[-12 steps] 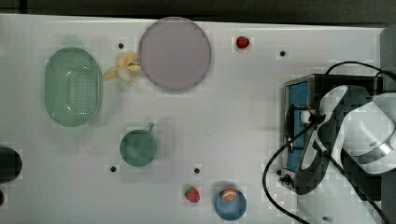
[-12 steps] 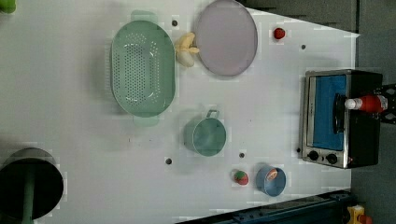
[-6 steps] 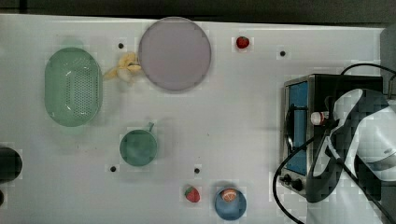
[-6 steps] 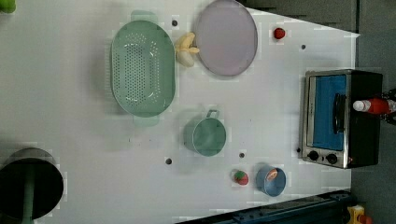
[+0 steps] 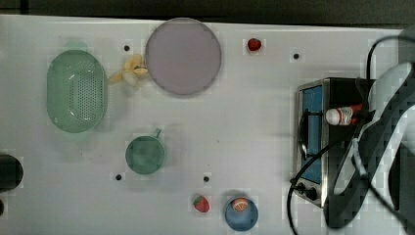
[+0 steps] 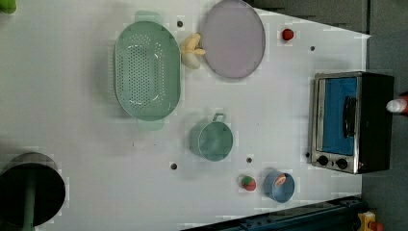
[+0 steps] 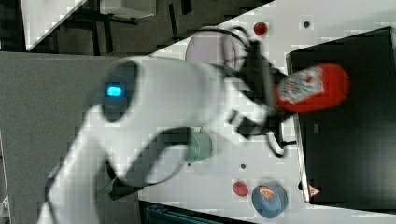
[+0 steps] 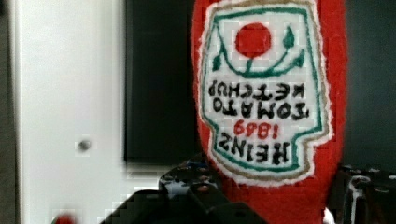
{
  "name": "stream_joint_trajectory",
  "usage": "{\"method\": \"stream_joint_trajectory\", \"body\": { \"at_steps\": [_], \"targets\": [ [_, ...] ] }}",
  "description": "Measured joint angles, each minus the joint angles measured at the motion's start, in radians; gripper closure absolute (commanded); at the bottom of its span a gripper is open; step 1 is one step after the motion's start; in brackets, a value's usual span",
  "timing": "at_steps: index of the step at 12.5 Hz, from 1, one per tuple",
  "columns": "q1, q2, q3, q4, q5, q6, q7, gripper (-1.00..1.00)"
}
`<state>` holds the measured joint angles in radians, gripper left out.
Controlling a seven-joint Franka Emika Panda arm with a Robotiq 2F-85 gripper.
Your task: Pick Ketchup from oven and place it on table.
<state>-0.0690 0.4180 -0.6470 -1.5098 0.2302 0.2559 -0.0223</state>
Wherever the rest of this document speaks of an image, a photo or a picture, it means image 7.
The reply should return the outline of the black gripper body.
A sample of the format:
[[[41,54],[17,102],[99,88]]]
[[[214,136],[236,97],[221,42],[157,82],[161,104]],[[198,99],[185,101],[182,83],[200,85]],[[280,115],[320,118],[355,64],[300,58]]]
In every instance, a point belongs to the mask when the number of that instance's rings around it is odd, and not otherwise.
[[[250,88],[250,91],[243,91],[246,97],[258,105],[267,105],[269,114],[264,117],[263,124],[243,118],[236,131],[246,139],[272,132],[275,139],[280,140],[282,116],[276,108],[275,94],[276,85],[287,76],[262,55],[261,46],[259,41],[250,42],[241,69],[233,75]]]

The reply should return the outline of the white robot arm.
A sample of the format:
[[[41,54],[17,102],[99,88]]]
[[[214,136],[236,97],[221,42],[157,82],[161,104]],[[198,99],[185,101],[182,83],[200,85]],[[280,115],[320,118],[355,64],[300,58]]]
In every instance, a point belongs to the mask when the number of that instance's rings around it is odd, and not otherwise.
[[[144,188],[177,175],[196,127],[236,145],[270,132],[275,86],[284,78],[256,41],[240,69],[152,56],[116,60],[49,176],[36,224],[100,224],[95,178],[104,163],[122,184]]]

